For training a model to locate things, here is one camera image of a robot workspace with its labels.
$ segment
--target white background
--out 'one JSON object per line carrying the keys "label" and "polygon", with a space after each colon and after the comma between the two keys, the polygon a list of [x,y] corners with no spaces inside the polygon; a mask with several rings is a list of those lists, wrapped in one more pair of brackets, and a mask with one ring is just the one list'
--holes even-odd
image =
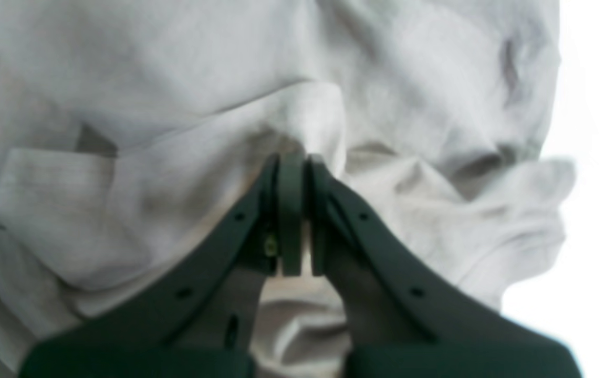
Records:
{"label": "white background", "polygon": [[513,285],[503,314],[569,345],[586,378],[605,378],[605,0],[562,0],[562,65],[544,157],[576,160],[555,267]]}

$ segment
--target white fabric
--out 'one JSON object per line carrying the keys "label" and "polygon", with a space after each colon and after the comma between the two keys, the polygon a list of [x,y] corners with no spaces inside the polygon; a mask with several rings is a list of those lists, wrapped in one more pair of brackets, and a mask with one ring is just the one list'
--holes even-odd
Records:
{"label": "white fabric", "polygon": [[[68,307],[103,313],[192,250],[267,155],[304,150],[499,309],[564,239],[573,169],[536,160],[558,62],[551,0],[0,0],[0,65],[14,72],[0,86],[22,88],[0,94],[0,140],[62,141],[0,143],[0,221],[68,286],[20,276],[42,299],[6,285],[0,297],[35,337],[75,323]],[[17,108],[23,93],[45,107]],[[81,123],[118,155],[71,151]],[[0,263],[22,258],[10,253]],[[328,282],[266,283],[251,348],[264,376],[334,376],[349,348]]]}

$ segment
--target white cloth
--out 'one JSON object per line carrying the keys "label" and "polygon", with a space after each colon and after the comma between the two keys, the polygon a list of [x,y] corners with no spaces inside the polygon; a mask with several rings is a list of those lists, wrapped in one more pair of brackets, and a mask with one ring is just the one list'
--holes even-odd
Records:
{"label": "white cloth", "polygon": [[[68,141],[0,143],[0,221],[66,283],[24,277],[25,291],[46,288],[38,313],[0,297],[29,330],[69,327],[69,308],[103,313],[192,250],[267,155],[304,150],[414,254],[499,309],[564,239],[557,206],[573,168],[537,160],[557,32],[555,0],[0,0],[2,67],[62,115],[22,119]],[[49,151],[72,149],[81,123],[118,155]],[[30,125],[17,126],[47,129]],[[23,349],[46,334],[32,333]],[[264,376],[334,376],[349,348],[328,282],[306,271],[266,283],[251,347]],[[14,369],[21,353],[0,358]]]}

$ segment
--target crumpled fabric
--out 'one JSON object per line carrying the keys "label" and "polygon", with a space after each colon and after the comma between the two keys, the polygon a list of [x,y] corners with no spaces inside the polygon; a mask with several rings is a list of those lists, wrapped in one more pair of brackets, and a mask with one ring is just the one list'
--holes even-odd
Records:
{"label": "crumpled fabric", "polygon": [[[321,154],[498,311],[564,240],[573,167],[538,159],[557,18],[551,0],[0,0],[2,364],[163,275],[274,152]],[[309,266],[266,282],[261,376],[336,376],[350,349]]]}

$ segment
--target screw hole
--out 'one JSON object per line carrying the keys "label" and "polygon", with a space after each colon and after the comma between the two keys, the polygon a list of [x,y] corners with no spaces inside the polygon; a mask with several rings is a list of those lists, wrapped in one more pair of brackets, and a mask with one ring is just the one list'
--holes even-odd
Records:
{"label": "screw hole", "polygon": [[177,291],[177,299],[188,298],[193,294],[193,289],[190,287],[184,287],[183,289]]}
{"label": "screw hole", "polygon": [[418,287],[413,287],[412,289],[410,289],[410,294],[413,297],[417,297],[417,298],[423,298],[424,296],[424,290],[418,288]]}

